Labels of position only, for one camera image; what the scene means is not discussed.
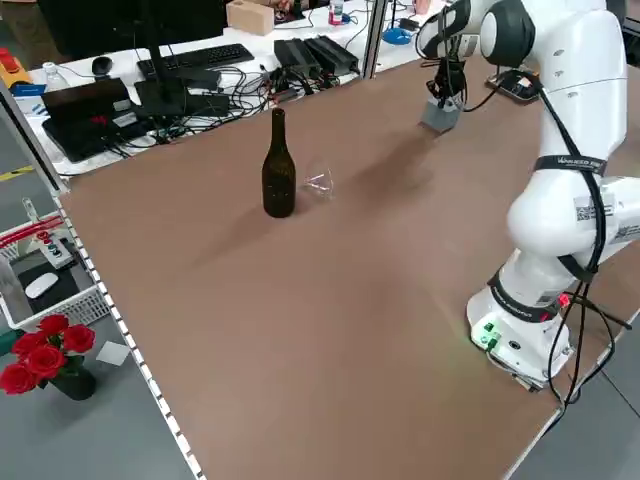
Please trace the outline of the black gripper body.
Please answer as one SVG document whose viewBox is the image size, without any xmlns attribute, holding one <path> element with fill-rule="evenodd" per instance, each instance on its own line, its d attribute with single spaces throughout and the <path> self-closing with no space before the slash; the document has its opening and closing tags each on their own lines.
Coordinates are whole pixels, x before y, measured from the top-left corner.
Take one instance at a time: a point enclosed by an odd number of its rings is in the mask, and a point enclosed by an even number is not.
<svg viewBox="0 0 640 480">
<path fill-rule="evenodd" d="M 438 86 L 464 86 L 466 82 L 464 67 L 465 61 L 453 60 L 449 57 L 440 59 L 435 83 Z"/>
</svg>

